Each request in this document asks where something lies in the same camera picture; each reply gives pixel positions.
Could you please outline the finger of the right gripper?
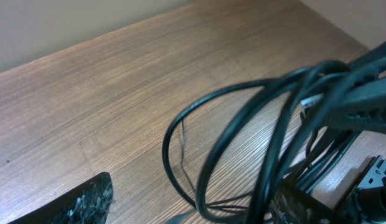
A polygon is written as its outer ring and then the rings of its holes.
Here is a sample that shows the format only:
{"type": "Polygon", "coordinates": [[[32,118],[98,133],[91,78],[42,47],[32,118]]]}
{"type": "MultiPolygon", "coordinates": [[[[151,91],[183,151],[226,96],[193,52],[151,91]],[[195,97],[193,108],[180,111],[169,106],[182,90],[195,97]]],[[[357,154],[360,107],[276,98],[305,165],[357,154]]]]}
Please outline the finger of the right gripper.
{"type": "Polygon", "coordinates": [[[386,41],[349,62],[349,66],[353,71],[373,67],[375,75],[345,93],[327,113],[323,125],[386,134],[386,77],[379,77],[386,71],[386,41]]]}

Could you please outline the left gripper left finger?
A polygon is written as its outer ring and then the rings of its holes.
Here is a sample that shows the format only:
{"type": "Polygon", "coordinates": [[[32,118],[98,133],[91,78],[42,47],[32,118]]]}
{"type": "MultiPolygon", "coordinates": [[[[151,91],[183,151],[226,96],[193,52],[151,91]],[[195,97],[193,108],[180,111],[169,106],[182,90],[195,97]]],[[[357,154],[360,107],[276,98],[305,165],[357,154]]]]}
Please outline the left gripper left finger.
{"type": "Polygon", "coordinates": [[[113,194],[110,174],[101,172],[9,224],[103,224],[113,203],[113,194]]]}

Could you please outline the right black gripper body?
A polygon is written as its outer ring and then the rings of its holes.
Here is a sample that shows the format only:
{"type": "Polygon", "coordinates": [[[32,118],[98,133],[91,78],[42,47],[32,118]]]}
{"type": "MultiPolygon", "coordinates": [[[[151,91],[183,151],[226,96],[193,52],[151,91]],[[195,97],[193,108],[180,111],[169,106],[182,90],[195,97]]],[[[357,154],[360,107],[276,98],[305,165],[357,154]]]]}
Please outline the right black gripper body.
{"type": "Polygon", "coordinates": [[[386,223],[386,160],[371,158],[339,206],[352,223],[386,223]]]}

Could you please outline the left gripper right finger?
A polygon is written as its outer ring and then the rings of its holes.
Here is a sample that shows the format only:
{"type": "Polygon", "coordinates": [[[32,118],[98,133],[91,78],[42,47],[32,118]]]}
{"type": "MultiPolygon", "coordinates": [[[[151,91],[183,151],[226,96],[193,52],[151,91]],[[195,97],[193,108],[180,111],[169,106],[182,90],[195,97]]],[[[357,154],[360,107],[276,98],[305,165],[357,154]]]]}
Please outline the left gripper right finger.
{"type": "Polygon", "coordinates": [[[270,202],[273,223],[277,224],[332,224],[333,211],[302,190],[283,183],[270,202]]]}

